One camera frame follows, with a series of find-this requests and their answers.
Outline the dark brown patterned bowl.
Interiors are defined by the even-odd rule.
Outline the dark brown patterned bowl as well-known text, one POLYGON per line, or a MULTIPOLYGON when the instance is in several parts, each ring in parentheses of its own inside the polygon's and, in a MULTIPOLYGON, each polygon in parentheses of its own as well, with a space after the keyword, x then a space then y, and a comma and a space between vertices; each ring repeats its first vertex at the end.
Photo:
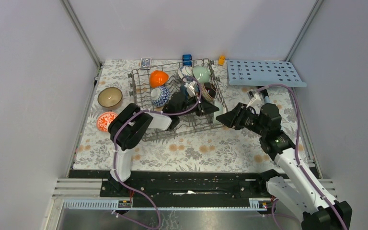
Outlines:
POLYGON ((202 93, 202 97, 206 101, 208 101, 210 103, 213 103, 213 101, 214 101, 214 99, 216 98, 216 95, 217 95, 217 89, 216 89, 214 84, 212 84, 210 82, 205 82, 201 86, 201 93, 202 93))

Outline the grey wire dish rack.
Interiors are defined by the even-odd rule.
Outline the grey wire dish rack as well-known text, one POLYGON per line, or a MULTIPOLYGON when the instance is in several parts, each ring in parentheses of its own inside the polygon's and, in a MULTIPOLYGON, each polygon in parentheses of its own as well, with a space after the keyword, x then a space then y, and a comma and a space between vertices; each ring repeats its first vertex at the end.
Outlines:
POLYGON ((209 84, 216 89, 215 98, 208 102, 201 100, 201 104, 195 105, 197 96, 189 96, 184 87, 184 81, 179 77, 179 68, 183 66, 181 62, 169 62, 165 64, 151 66, 149 70, 134 69, 128 77, 132 79, 130 94, 134 97, 135 103, 141 109, 157 109, 156 104, 151 101, 150 75, 153 71, 160 70, 169 75, 169 79, 164 84, 169 91, 169 99, 161 107, 163 113, 173 113, 172 123, 167 130, 149 127, 143 136, 143 141, 154 141, 163 138, 172 138, 179 135, 192 134, 206 130, 223 127, 222 123, 216 120, 220 112, 227 109, 221 89, 220 79, 213 71, 212 60, 208 58, 197 59, 192 62, 193 66, 203 66, 210 72, 209 84))

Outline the brown glazed bowl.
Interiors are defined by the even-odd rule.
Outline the brown glazed bowl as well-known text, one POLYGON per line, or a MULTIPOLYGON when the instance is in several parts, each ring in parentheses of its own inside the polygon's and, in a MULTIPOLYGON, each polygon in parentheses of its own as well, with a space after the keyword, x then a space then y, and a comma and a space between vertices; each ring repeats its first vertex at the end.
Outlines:
POLYGON ((108 87, 99 93, 97 101, 104 109, 115 110, 122 105, 123 94, 119 88, 108 87))

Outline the red and white bowl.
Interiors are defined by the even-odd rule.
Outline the red and white bowl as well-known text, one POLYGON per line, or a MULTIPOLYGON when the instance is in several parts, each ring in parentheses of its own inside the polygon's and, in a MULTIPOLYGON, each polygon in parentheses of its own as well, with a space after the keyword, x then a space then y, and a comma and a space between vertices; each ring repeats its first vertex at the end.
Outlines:
POLYGON ((117 117, 117 113, 105 112, 98 116, 96 120, 96 128, 101 132, 107 132, 109 125, 117 117))

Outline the pale green bowl front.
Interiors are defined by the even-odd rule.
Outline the pale green bowl front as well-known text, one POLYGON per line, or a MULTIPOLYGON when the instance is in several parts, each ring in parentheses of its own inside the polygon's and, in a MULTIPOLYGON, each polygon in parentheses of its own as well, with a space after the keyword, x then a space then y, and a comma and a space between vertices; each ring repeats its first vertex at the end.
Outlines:
POLYGON ((226 107, 218 100, 214 102, 215 107, 217 107, 219 110, 213 113, 213 124, 219 125, 220 122, 216 119, 217 116, 222 115, 227 112, 226 107))

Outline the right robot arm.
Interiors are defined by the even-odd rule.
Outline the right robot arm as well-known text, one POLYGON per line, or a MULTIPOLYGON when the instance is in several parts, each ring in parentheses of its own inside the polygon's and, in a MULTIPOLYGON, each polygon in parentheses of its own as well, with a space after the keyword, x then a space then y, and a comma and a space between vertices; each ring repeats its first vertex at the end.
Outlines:
POLYGON ((293 183, 293 186, 287 185, 276 170, 262 172, 255 185, 259 196, 272 195, 281 201, 301 222, 304 230, 349 229, 351 206, 346 201, 337 201, 307 168, 296 144, 282 130, 282 117, 276 105, 265 103, 256 114, 253 108, 238 103, 231 111, 218 115, 216 120, 226 127, 245 128, 260 135, 263 151, 293 183))

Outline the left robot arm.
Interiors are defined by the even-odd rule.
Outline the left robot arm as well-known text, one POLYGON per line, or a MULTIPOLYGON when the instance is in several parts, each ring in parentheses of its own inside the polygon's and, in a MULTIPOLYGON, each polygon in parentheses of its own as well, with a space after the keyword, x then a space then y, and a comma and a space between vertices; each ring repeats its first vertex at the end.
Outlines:
POLYGON ((195 113, 205 116, 219 111, 213 104, 218 94, 217 87, 210 83, 192 81, 186 88, 188 91, 170 94, 165 86, 159 86, 150 92, 150 98, 162 111, 142 110, 135 103, 130 103, 110 123, 108 132, 115 145, 111 177, 115 179, 111 191, 118 197, 129 192, 131 176, 132 149, 142 140, 149 129, 174 130, 183 115, 195 113))

